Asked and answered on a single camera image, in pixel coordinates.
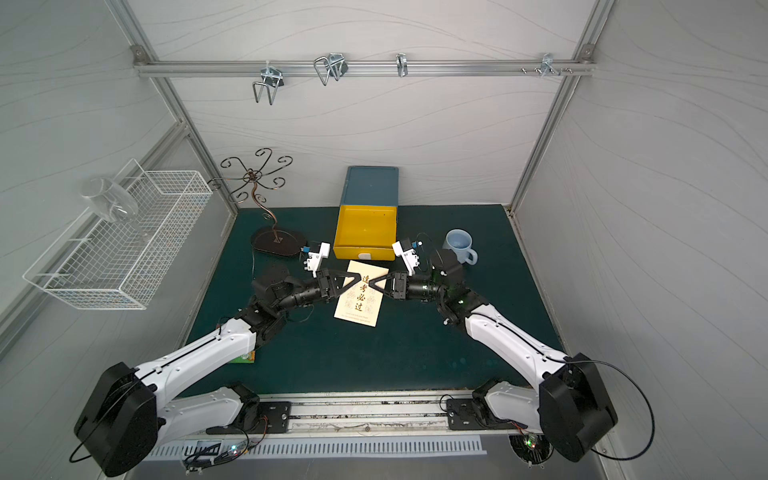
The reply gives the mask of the teal drawer cabinet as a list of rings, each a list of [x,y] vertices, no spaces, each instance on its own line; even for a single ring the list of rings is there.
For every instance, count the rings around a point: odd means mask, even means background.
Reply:
[[[391,166],[350,166],[347,169],[342,206],[399,205],[399,169]]]

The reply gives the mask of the beige postcard with calligraphy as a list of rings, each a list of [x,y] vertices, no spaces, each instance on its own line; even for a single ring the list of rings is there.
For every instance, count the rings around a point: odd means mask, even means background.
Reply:
[[[389,270],[367,263],[350,261],[347,272],[359,274],[361,280],[341,295],[334,317],[338,320],[375,327],[383,294],[369,286],[368,281],[387,275]]]

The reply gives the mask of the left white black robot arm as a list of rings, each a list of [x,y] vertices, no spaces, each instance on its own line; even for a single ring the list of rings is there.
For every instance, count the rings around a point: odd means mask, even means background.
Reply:
[[[158,359],[119,362],[100,376],[74,433],[108,477],[138,465],[159,444],[212,427],[251,433],[264,423],[259,397],[236,382],[208,394],[182,392],[230,361],[268,343],[289,311],[330,302],[360,282],[358,273],[320,270],[302,282],[274,266],[254,280],[248,305],[200,339]]]

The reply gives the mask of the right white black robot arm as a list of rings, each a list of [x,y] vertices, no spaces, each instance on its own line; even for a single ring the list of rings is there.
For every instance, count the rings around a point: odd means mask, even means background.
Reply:
[[[445,324],[462,328],[527,382],[490,382],[473,394],[473,408],[486,428],[518,428],[543,436],[566,459],[577,462],[618,423],[618,414],[595,363],[569,356],[508,320],[464,280],[463,266],[447,249],[435,252],[430,271],[420,274],[419,257],[407,242],[394,254],[405,265],[372,278],[372,289],[394,300],[435,303]]]

